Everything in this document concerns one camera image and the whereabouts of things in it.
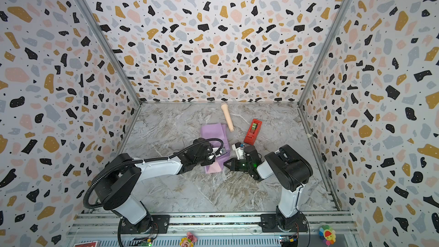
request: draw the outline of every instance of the marble floor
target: marble floor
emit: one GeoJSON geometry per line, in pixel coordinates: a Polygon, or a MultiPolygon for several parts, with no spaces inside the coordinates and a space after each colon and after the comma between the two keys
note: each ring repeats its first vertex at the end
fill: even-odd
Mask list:
{"type": "MultiPolygon", "coordinates": [[[[230,145],[243,142],[253,118],[261,120],[255,147],[262,156],[288,144],[313,168],[300,210],[336,211],[296,105],[230,103],[229,111],[235,127],[234,132],[227,129],[230,145]]],[[[139,158],[169,156],[200,137],[202,125],[214,123],[226,123],[219,104],[144,104],[124,152],[139,158]]],[[[274,175],[257,182],[242,172],[224,168],[222,172],[206,174],[204,167],[197,166],[182,175],[144,180],[132,194],[150,212],[274,211],[281,197],[281,185],[274,175]]]]}

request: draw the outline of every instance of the patterned wallpaper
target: patterned wallpaper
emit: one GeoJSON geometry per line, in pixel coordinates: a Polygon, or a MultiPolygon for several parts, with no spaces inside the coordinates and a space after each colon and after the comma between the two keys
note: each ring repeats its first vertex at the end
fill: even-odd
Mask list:
{"type": "Polygon", "coordinates": [[[135,106],[72,0],[0,18],[0,246],[61,246],[135,106]]]}
{"type": "Polygon", "coordinates": [[[86,0],[142,101],[298,100],[341,0],[86,0]]]}
{"type": "Polygon", "coordinates": [[[365,246],[439,246],[438,0],[353,0],[304,110],[365,246]]]}

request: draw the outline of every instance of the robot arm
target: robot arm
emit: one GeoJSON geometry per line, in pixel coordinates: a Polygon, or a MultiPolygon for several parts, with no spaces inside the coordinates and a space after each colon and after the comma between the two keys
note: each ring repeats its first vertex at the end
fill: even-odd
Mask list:
{"type": "MultiPolygon", "coordinates": [[[[212,164],[217,156],[225,153],[222,145],[220,148],[212,148],[209,141],[213,140],[220,141],[200,138],[193,145],[169,157],[139,160],[131,158],[127,153],[118,155],[93,179],[84,195],[84,206],[111,210],[125,217],[137,233],[145,232],[150,227],[151,215],[131,195],[135,184],[148,178],[191,171],[197,163],[201,166],[212,164]],[[102,204],[89,204],[88,199],[93,190],[102,204]]],[[[265,162],[261,161],[252,145],[244,148],[244,156],[245,159],[241,160],[232,158],[224,166],[232,171],[249,172],[257,181],[275,174],[283,186],[281,200],[276,209],[277,225],[284,231],[290,230],[299,214],[297,206],[302,189],[313,174],[311,166],[288,145],[266,155],[265,162]]]]}
{"type": "Polygon", "coordinates": [[[274,174],[282,185],[281,200],[276,207],[277,226],[283,231],[291,230],[299,217],[302,190],[313,175],[311,165],[289,145],[267,154],[264,162],[253,145],[245,146],[243,154],[229,159],[224,166],[231,171],[248,172],[257,181],[274,174]]]}

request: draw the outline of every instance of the purple towel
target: purple towel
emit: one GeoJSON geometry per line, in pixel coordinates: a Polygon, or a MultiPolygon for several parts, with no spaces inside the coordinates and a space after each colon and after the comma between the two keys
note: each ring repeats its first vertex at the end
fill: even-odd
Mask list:
{"type": "MultiPolygon", "coordinates": [[[[204,139],[220,139],[224,142],[224,148],[226,149],[226,153],[222,156],[218,156],[215,159],[215,162],[211,165],[205,166],[205,170],[207,174],[210,173],[218,173],[222,171],[222,168],[224,168],[224,162],[226,162],[229,159],[230,156],[230,147],[229,142],[227,140],[226,135],[226,124],[208,124],[201,127],[200,135],[204,139]]],[[[219,147],[221,145],[218,141],[211,141],[210,142],[212,147],[219,147]]]]}

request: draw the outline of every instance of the flower toy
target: flower toy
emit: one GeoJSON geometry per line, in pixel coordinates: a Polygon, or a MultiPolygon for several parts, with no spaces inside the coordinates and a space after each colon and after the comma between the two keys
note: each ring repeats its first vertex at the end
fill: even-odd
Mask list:
{"type": "Polygon", "coordinates": [[[197,242],[197,238],[191,233],[187,233],[187,237],[181,239],[181,247],[194,247],[194,243],[197,242]]]}
{"type": "Polygon", "coordinates": [[[319,229],[319,236],[328,246],[335,243],[335,231],[329,225],[323,225],[319,229]]]}

